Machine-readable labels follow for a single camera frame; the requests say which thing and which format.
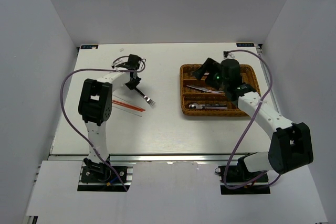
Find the knife with black handle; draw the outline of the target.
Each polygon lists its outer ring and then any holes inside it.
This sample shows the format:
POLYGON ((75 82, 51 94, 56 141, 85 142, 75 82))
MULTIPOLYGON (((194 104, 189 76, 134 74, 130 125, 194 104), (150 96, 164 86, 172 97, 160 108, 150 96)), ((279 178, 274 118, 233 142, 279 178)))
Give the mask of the knife with black handle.
POLYGON ((214 90, 205 90, 203 92, 207 92, 207 93, 212 93, 212 94, 220 94, 220 95, 224 95, 223 91, 214 91, 214 90))

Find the knife with pink handle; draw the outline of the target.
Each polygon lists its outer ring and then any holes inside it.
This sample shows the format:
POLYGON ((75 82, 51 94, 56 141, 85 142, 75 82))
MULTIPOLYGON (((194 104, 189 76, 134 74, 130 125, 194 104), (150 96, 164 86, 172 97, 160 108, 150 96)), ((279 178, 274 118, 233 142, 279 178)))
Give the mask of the knife with pink handle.
POLYGON ((210 90, 208 88, 204 87, 198 87, 198 86, 192 86, 192 85, 187 85, 188 88, 194 89, 194 90, 199 90, 199 91, 205 91, 205 90, 210 90))

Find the fork with black handle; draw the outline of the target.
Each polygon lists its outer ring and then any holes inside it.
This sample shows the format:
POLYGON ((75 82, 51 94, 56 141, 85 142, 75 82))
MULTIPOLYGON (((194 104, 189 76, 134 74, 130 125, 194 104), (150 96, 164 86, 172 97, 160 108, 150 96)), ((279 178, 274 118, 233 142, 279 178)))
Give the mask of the fork with black handle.
POLYGON ((132 78, 135 82, 134 84, 134 90, 146 101, 146 103, 150 106, 150 107, 155 107, 155 102, 149 98, 147 95, 145 95, 139 88, 138 85, 141 82, 141 78, 138 76, 137 73, 133 73, 132 74, 132 78))

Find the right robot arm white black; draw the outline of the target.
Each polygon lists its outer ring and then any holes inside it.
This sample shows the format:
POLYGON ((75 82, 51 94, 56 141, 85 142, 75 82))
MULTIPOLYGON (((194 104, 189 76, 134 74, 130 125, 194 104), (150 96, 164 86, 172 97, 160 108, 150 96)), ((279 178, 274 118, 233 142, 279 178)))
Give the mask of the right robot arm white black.
POLYGON ((311 133, 305 123, 294 123, 264 103, 259 93, 245 83, 240 74, 240 64, 235 59, 221 63, 208 58, 193 75, 205 83, 222 89, 226 98, 245 112, 270 137, 267 152, 257 152, 239 158, 238 177, 247 182, 257 173, 273 170, 282 175, 313 162, 311 133))

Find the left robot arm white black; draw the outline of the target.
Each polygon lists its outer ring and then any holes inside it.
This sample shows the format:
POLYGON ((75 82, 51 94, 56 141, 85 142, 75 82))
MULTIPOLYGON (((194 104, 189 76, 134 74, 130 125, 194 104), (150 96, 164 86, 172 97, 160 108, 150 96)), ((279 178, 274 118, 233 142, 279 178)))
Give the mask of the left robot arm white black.
POLYGON ((78 112, 85 123, 89 154, 84 163, 93 176, 101 182, 111 176, 109 152, 107 149, 106 124, 112 114, 112 95, 119 88, 134 89, 141 78, 138 77, 143 59, 130 54, 126 62, 117 59, 113 71, 98 79, 86 79, 82 86, 78 112))

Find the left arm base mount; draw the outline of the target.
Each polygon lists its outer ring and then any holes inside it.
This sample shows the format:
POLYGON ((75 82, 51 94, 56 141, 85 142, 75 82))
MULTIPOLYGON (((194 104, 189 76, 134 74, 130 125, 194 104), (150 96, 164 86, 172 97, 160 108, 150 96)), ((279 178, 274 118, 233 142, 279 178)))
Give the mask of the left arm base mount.
MULTIPOLYGON (((118 172, 125 187, 129 189, 132 182, 133 167, 115 166, 114 168, 118 172)), ((111 169, 108 168, 107 171, 102 174, 89 169, 85 164, 82 164, 77 191, 126 192, 117 175, 111 169)))

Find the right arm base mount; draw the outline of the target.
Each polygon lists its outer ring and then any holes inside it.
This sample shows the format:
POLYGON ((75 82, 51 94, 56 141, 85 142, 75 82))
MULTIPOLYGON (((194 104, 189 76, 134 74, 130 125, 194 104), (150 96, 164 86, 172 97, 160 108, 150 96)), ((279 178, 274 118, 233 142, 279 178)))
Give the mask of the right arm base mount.
MULTIPOLYGON (((222 195, 267 195, 270 194, 270 187, 268 186, 268 175, 264 174, 262 177, 256 181, 245 185, 244 187, 238 189, 228 189, 224 185, 224 171, 226 166, 219 166, 214 170, 215 175, 220 177, 220 193, 222 195)), ((230 166, 226 176, 227 185, 234 187, 241 185, 257 175, 262 174, 262 172, 253 173, 250 177, 244 178, 242 174, 239 173, 236 166, 230 166)))

